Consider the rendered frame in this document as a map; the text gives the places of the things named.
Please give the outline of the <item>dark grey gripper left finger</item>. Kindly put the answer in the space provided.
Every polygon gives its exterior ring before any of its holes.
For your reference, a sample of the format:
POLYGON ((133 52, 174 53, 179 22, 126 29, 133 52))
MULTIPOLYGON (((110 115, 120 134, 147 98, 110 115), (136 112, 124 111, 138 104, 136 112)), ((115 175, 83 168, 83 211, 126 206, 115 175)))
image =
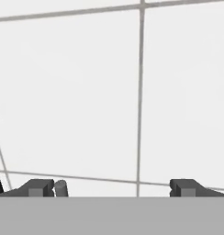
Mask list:
POLYGON ((30 179, 17 189, 0 194, 0 196, 54 196, 52 179, 30 179))

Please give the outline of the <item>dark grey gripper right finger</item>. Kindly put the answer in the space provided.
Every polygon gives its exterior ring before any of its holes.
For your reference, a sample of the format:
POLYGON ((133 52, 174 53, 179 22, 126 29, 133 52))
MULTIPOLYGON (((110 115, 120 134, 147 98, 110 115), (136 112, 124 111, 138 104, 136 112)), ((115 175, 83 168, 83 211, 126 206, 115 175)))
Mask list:
POLYGON ((194 179, 171 179, 170 180, 170 196, 180 197, 224 197, 223 193, 207 189, 194 179))

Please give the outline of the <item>grey rounded cylinder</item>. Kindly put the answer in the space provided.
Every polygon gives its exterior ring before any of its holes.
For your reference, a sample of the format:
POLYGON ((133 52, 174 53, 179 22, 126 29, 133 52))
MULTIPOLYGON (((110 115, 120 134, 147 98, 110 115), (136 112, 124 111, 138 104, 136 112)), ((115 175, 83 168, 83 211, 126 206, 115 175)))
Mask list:
POLYGON ((68 187, 65 180, 59 180, 54 184, 56 196, 68 197, 68 187))

